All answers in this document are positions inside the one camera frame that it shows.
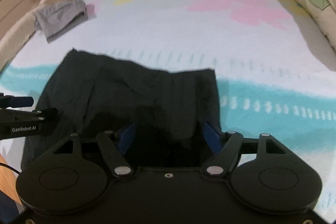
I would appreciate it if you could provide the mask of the black pants with white stripe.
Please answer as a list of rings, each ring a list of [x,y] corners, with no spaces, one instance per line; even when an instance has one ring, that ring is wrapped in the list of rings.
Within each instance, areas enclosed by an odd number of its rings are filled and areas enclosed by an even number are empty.
[[[25,140],[21,167],[72,133],[93,138],[134,125],[125,155],[145,166],[197,166],[211,156],[202,133],[220,125],[219,94],[210,69],[169,73],[131,61],[70,51],[49,79],[38,110],[55,108],[45,136]]]

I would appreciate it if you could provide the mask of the beige long pillow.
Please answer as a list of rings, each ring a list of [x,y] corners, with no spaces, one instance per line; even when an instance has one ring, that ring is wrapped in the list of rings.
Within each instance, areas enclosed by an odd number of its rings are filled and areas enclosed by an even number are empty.
[[[1,39],[0,67],[3,68],[18,54],[35,32],[36,12],[43,6],[37,6],[21,17]]]

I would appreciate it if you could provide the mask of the floral bed sheet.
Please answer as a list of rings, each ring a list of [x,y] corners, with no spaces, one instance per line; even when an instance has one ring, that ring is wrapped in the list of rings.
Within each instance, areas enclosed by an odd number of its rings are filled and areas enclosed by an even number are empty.
[[[71,49],[169,71],[212,68],[224,130],[267,132],[321,176],[335,220],[335,52],[293,0],[83,0],[89,19],[48,43],[38,31],[1,92],[38,99]]]

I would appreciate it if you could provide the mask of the folded grey pants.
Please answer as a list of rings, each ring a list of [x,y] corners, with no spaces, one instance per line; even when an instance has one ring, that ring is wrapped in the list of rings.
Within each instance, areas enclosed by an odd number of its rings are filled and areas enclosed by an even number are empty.
[[[35,11],[34,15],[35,30],[43,31],[48,43],[88,20],[87,5],[82,0],[46,5]]]

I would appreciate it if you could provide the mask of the wooden bed frame edge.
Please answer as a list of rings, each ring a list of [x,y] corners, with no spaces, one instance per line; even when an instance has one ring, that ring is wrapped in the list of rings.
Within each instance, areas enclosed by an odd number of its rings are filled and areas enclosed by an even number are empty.
[[[15,187],[18,175],[1,156],[1,223],[10,223],[24,211]]]

